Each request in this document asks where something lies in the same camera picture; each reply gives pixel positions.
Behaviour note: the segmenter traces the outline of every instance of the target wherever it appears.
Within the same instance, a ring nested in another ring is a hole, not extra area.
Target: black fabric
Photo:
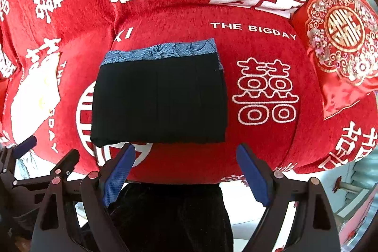
[[[108,208],[130,252],[232,252],[222,191],[215,185],[130,183]],[[97,251],[88,224],[88,248]]]
[[[217,53],[102,65],[91,141],[224,142],[227,94]]]

